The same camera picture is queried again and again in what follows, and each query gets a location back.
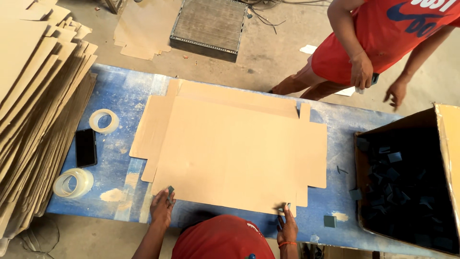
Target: blue workbench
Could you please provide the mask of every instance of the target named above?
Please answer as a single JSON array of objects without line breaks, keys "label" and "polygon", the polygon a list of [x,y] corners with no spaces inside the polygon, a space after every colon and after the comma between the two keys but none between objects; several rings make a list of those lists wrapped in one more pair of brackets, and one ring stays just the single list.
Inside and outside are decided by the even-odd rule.
[{"label": "blue workbench", "polygon": [[[115,112],[120,118],[120,126],[108,135],[96,133],[98,164],[87,167],[94,175],[91,191],[77,199],[60,198],[53,194],[46,212],[150,222],[151,183],[141,181],[140,177],[146,160],[131,158],[128,154],[148,96],[165,95],[172,77],[101,64],[94,64],[91,71],[98,74],[96,86],[78,129],[89,128],[90,115],[102,108]],[[278,97],[295,99],[298,108],[301,102],[309,103],[310,121],[328,125],[327,188],[308,187],[308,207],[297,207],[299,241],[371,251],[439,256],[430,250],[362,230],[356,219],[356,203],[348,193],[356,185],[353,134],[388,124],[399,119],[399,115],[293,97]],[[349,174],[339,174],[337,166]],[[73,167],[74,142],[62,172]],[[239,216],[257,224],[266,237],[276,238],[276,215],[182,200],[178,200],[174,207],[171,226],[182,228],[195,222],[198,211]],[[337,216],[339,221],[335,229],[323,226],[324,215]]]}]

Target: orange t-shirt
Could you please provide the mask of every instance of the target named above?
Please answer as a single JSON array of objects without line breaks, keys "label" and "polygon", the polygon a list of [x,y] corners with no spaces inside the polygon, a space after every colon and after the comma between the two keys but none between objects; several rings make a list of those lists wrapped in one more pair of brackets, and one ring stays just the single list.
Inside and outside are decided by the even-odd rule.
[{"label": "orange t-shirt", "polygon": [[[445,25],[460,27],[460,0],[368,0],[352,12],[356,37],[374,67],[387,70],[420,42]],[[315,50],[313,72],[350,85],[351,63],[331,33]]]},{"label": "orange t-shirt", "polygon": [[171,259],[275,259],[257,226],[232,215],[216,216],[189,227],[177,239]]}]

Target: black phone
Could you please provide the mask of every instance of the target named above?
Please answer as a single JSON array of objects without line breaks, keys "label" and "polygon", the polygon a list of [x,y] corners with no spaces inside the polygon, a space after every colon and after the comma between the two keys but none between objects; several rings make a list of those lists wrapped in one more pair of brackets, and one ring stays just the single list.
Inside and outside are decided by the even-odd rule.
[{"label": "black phone", "polygon": [[75,158],[78,168],[98,163],[94,130],[82,129],[75,132]]}]

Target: orange bracelet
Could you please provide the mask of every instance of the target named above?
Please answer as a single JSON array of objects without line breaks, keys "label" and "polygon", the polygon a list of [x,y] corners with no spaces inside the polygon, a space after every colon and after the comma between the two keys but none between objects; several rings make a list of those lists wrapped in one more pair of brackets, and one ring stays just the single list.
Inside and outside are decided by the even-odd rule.
[{"label": "orange bracelet", "polygon": [[286,245],[286,244],[291,244],[291,245],[297,246],[297,243],[296,243],[296,242],[283,242],[283,243],[281,243],[281,244],[278,246],[278,248],[280,248],[281,246]]}]

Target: packing tape roll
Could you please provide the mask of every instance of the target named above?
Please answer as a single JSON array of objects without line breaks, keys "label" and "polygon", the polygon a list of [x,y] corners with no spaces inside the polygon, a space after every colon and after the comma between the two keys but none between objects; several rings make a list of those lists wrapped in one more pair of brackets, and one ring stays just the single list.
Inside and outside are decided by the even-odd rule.
[{"label": "packing tape roll", "polygon": [[[72,177],[77,179],[77,185],[73,191],[69,188],[69,182]],[[72,168],[62,173],[54,181],[53,192],[63,198],[78,198],[88,193],[93,183],[94,178],[90,171],[82,168]]]},{"label": "packing tape roll", "polygon": [[[98,126],[98,121],[104,115],[110,115],[112,117],[112,121],[110,122],[110,124],[107,127],[101,129]],[[110,134],[110,133],[114,132],[116,130],[116,128],[118,128],[119,123],[120,123],[120,120],[118,119],[118,116],[113,111],[111,111],[109,109],[97,110],[97,111],[93,112],[91,114],[91,116],[89,117],[89,126],[91,127],[91,129],[93,129],[94,131],[99,132],[101,134]]]}]

